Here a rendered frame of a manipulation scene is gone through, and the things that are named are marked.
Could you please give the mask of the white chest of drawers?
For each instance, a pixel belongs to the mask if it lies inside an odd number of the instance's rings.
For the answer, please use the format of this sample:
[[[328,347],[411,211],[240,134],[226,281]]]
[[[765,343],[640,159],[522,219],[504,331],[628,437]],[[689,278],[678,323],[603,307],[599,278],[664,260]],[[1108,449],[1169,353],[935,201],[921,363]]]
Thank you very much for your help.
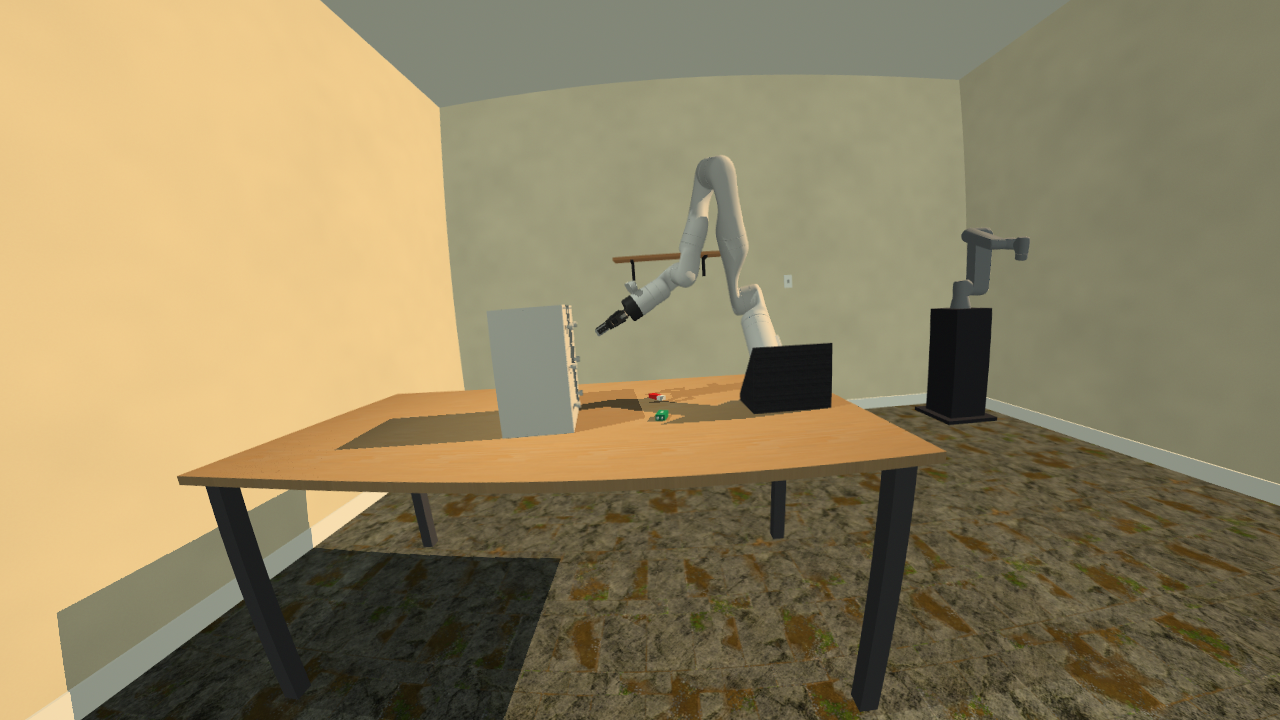
[[[486,311],[502,438],[573,433],[562,309]]]

